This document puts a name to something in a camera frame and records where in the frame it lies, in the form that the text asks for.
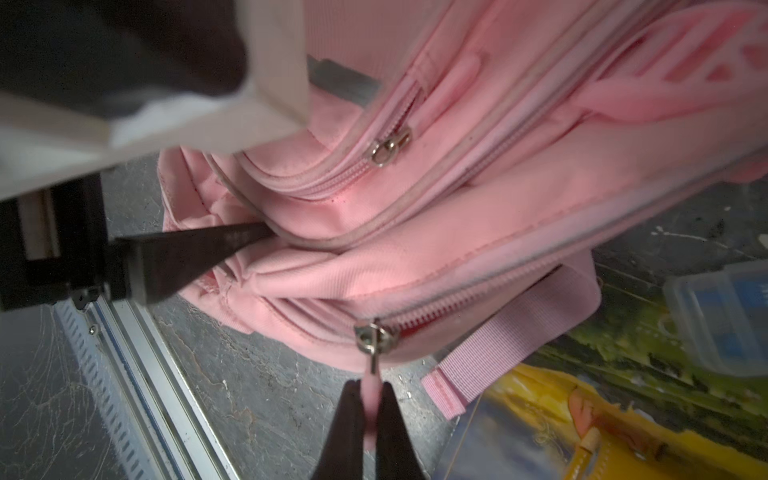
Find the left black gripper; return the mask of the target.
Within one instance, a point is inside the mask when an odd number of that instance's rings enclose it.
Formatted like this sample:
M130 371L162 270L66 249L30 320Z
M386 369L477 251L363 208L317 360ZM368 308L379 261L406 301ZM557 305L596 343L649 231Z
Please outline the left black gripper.
M238 251L271 239L264 223L122 237L108 245L96 173L1 202L1 310L107 298L162 302Z

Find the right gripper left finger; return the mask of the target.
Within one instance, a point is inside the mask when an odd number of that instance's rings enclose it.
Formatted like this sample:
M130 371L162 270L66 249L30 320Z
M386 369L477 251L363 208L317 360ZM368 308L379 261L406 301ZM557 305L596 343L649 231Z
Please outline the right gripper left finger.
M366 419L360 383L360 380L349 380L342 388L312 480L363 478Z

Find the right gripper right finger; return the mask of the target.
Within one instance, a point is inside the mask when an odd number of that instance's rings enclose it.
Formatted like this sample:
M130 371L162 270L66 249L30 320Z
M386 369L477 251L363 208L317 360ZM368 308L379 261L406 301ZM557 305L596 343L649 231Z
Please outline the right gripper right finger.
M377 415L377 480L425 480L393 386L385 382Z

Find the Animal Farm book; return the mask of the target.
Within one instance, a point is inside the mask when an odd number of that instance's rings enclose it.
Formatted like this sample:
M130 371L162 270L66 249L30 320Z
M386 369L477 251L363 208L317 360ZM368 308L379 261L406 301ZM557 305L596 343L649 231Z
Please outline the Animal Farm book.
M766 477L766 380L694 365L660 288L604 279L602 293L468 405L435 478Z

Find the pink school backpack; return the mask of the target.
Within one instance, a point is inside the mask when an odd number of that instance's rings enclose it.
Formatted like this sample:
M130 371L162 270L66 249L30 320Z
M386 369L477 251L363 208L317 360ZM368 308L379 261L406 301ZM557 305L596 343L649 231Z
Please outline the pink school backpack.
M221 324L360 371L459 349L446 417L589 317L591 251L729 173L765 173L763 1L308 1L306 129L176 147L168 231L274 237L181 294Z

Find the clear plastic compass box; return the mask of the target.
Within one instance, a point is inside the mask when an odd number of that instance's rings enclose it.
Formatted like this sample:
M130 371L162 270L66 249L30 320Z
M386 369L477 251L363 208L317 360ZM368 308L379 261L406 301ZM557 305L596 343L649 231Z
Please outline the clear plastic compass box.
M669 278L664 297L691 360L733 377L767 375L767 262Z

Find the aluminium mounting rail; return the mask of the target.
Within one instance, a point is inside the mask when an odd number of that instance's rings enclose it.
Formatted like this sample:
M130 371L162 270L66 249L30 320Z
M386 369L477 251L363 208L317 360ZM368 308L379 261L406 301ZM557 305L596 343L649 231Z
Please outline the aluminium mounting rail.
M130 479L236 479L155 319L133 301L52 309Z

